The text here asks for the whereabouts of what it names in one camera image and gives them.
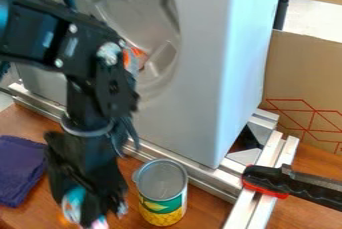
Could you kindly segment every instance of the cardboard box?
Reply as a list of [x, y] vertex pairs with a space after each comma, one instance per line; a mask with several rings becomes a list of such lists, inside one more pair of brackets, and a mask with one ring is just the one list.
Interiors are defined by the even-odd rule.
[[278, 130], [342, 155], [342, 43], [274, 31], [264, 99]]

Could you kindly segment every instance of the black robotic arm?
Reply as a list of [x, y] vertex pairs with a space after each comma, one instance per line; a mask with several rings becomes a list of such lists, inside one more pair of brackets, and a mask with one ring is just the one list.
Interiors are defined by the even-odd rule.
[[127, 190], [116, 157], [131, 135], [135, 79], [125, 70], [125, 41], [73, 0], [0, 0], [0, 60], [60, 72], [67, 79], [64, 134], [49, 132], [46, 157], [53, 197], [82, 187], [84, 227], [108, 210], [122, 213]]

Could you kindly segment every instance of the white washing machine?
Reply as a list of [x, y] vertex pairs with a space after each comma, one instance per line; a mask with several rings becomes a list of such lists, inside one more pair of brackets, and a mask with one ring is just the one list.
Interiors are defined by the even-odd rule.
[[[212, 168], [262, 98], [278, 0], [76, 0], [150, 59], [135, 126], [148, 142]], [[19, 66], [31, 92], [65, 104], [61, 75]]]

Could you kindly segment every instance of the open can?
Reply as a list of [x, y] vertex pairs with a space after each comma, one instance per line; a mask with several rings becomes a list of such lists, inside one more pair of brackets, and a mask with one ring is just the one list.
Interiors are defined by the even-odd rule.
[[180, 221], [187, 207], [188, 175], [169, 159], [144, 164], [133, 174], [139, 191], [139, 212], [147, 222], [169, 226]]

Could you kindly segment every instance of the yellow can label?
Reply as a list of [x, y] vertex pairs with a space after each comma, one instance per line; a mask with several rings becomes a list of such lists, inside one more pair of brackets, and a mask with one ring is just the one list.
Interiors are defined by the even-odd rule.
[[180, 221], [186, 210], [185, 196], [168, 201], [152, 201], [139, 194], [139, 212], [150, 224], [169, 226]]

